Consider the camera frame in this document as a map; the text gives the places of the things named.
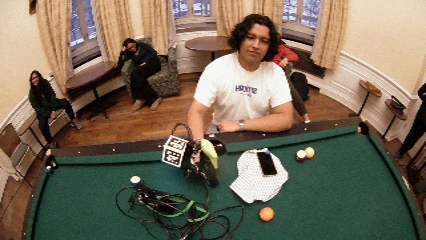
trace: black phone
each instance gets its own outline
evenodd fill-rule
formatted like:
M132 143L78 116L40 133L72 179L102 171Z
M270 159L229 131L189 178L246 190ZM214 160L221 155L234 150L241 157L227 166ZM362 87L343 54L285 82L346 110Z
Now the black phone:
M261 164L263 175L275 175L277 169L269 152L257 152L258 162Z

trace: wooden floor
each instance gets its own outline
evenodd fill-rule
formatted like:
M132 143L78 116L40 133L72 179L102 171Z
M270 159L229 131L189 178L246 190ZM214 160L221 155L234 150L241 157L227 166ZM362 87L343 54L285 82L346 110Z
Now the wooden floor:
M186 122L186 111L192 102L197 77L197 74L180 76L181 94L164 99L157 111L150 111L148 107L144 107L140 111L132 112L132 102L124 88L108 94L108 99L118 101L108 110L109 118L105 119L100 115L92 121L85 120L90 106L84 108L77 114L84 128L81 130L69 126L62 128L54 136L60 147L68 148L168 137L176 123ZM311 121L343 119L355 114L337 101L319 94L317 89L311 88L309 95L310 99L305 104ZM295 112L294 123L302 123L302 118ZM397 140L386 143L387 151L394 151L399 146L401 143ZM406 174L399 164L395 163L395 165ZM34 187L42 171L44 162L36 160L26 174L26 179ZM29 184L24 181L16 182L9 178L0 203L0 240L25 239L22 232L26 228L25 214L30 196Z

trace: sofa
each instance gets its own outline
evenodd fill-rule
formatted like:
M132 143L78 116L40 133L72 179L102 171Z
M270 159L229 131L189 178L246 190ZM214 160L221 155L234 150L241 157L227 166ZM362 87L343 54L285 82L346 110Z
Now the sofa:
M136 40L137 42L145 42L152 46L150 37L144 37ZM161 61L161 71L148 78L149 85L158 93L160 97L168 97L180 93L180 80L177 74L177 62L176 62L176 47L168 49L168 55L158 55ZM121 68L121 74L124 78L125 87L132 97L130 91L130 74L134 70L134 64L132 60L126 61Z

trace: black clothing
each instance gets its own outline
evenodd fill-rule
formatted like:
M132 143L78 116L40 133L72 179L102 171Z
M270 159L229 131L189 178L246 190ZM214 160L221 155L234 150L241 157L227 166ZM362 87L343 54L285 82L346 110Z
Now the black clothing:
M74 119L76 114L72 109L70 103L66 99L56 98L56 94L50 83L48 80L40 78L38 79L38 87L30 84L29 89L29 103L32 108L36 111L37 119L38 119L38 128L44 139L48 143L52 142L52 134L49 129L49 118L52 111L57 111L58 109L65 109L66 115L70 120Z
M120 69L122 68L124 63L130 59L133 60L134 66L138 66L144 62L148 62L150 58L157 57L157 51L150 47L149 44L141 42L137 43L137 47L138 55L134 55L134 53L130 51L121 51L117 63L117 67Z
M146 43L137 43L138 55L130 51L121 51L117 67L132 59L136 69L130 74L130 91L134 100L145 100L150 106L158 99L158 93L152 89L148 78L161 70L161 61L157 51Z
M422 99L422 105L417 112L414 123L409 132L407 137L403 140L402 146L399 148L401 156L410 151L414 147L417 141L420 139L426 132L426 83L418 90L418 96Z
M150 58L144 66L136 67L130 75L130 90L133 99L145 99L150 106L158 99L158 93L152 89L148 78L161 70L158 57Z
M56 103L57 103L58 109L65 109L65 113L66 113L69 119L74 119L74 117L76 117L74 111L72 110L72 106L70 106L68 100L64 98L56 99ZM48 117L44 115L37 115L37 119L38 119L38 128L40 128L41 134L44 136L44 139L48 143L50 143L53 141L53 137L50 134L50 128L49 128L50 115Z

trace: window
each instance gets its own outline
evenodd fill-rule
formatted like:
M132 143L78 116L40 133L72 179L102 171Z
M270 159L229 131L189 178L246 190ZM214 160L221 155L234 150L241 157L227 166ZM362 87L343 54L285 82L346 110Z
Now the window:
M319 3L321 0L283 1L283 33L314 35L318 25Z
M173 0L176 31L215 30L214 0Z
M90 0L72 0L69 42L74 68L101 55Z

